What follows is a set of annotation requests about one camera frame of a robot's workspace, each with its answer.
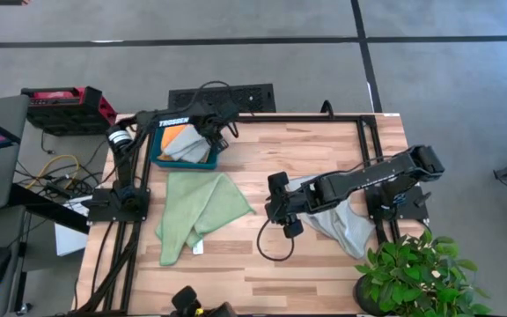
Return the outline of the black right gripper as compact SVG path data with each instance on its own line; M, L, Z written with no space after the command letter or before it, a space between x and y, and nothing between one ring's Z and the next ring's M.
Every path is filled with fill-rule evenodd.
M316 212L314 182L292 183L286 172L280 172L269 175L268 188L271 196L282 195L283 233L287 239L294 239L304 231L298 214Z

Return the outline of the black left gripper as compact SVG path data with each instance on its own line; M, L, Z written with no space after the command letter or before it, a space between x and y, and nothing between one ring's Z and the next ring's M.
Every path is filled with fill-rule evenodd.
M224 151L229 147L222 136L222 129L239 117L239 106L231 100L218 105L195 103L193 105L193 125L196 131L210 142L214 151Z

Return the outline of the grey waffle microfiber towel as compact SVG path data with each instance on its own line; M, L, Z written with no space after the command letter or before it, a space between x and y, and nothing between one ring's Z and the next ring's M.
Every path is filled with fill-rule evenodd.
M171 142L166 151L173 161L204 163L210 152L210 145L193 125L187 127Z
M356 259L365 256L366 244L375 225L353 211L351 197L331 210L316 214L300 213L298 218L316 231L335 240L344 252Z

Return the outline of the orange microfiber towel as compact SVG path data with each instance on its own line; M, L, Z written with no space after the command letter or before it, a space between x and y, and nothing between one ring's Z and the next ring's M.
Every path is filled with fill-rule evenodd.
M160 150L161 154L157 156L158 160L173 161L171 155L166 151L167 146L175 140L175 138L187 127L187 125L178 125L165 128L164 134L161 139Z

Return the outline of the green microfiber towel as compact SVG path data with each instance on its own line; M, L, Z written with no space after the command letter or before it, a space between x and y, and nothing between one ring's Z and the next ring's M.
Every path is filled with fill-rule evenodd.
M169 173L165 209L155 230L162 245L159 264L173 266L183 247L193 249L206 234L253 212L225 173Z

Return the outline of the black floor vent grate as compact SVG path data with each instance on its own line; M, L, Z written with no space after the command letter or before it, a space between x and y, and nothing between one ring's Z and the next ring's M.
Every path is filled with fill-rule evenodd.
M185 107L195 95L196 89L170 90L168 107ZM233 85L226 87L203 88L197 95L196 101L205 103L224 103L229 98L239 105L241 113L275 113L275 94L272 84Z

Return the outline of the teal plastic tray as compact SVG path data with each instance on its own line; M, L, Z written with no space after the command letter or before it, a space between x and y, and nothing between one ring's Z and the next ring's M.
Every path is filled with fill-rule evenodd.
M164 134L165 128L157 128L156 134L153 138L151 153L149 155L150 161L157 166L165 168L183 168L183 169L202 169L214 170L217 167L217 153L211 149L206 161L204 163L189 163L183 161L164 161L158 160L157 156L161 154L160 144Z

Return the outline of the green potted plant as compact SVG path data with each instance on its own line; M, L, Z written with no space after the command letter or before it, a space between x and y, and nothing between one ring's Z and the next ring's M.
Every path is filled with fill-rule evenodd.
M367 314L397 317L477 317L491 309L474 297L488 294L476 287L477 265L459 258L455 241L404 235L367 251L367 263L354 286L355 301Z

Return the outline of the red and black tool case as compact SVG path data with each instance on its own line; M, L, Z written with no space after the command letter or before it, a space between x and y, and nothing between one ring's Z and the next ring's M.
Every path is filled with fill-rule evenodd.
M101 135L116 122L117 112L91 86L23 88L20 93L30 101L27 120L49 135Z

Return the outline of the black power strip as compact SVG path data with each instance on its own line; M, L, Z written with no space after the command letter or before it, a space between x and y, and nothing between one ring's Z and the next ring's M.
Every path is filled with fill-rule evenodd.
M77 197L77 193L71 186L62 187L54 182L47 182L44 186L48 194L56 194L65 199L72 199Z

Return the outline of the white paper sheet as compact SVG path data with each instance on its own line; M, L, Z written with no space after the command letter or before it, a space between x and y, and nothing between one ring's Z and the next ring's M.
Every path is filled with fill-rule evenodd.
M64 207L75 211L76 213L88 216L88 209L82 202L92 199L91 195L73 198L63 204ZM85 249L88 235L63 225L55 224L55 249L57 256L65 256L76 251Z

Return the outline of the black desk support bar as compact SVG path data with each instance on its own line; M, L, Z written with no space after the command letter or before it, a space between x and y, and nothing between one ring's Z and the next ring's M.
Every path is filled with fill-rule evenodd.
M64 207L60 203L55 203L43 196L37 195L33 191L17 184L11 186L8 205L24 206L34 215L51 220L77 232L88 234L90 231L90 227L87 225L87 216Z

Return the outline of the black desk leg with caster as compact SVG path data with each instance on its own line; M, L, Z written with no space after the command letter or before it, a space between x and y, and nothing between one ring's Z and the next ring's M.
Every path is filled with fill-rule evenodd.
M10 308L10 311L15 313L18 317L27 314L32 309L32 305L24 301L27 278L27 272L24 271L25 258L26 243L21 241L18 244L18 264L15 273L13 299L11 301Z

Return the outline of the black aluminium rig frame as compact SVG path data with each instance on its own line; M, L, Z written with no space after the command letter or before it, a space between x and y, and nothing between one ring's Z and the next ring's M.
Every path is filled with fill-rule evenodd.
M373 155L392 155L407 141L401 120L383 114L243 114L239 137L218 158L254 212L209 233L204 252L184 248L173 266L159 264L155 230L165 209L168 170L135 158L137 183L151 191L147 219L91 227L71 317L166 317L172 297L195 289L206 307L224 302L239 314L355 317L355 259L312 228L289 243L266 221L267 178L293 177L355 166Z

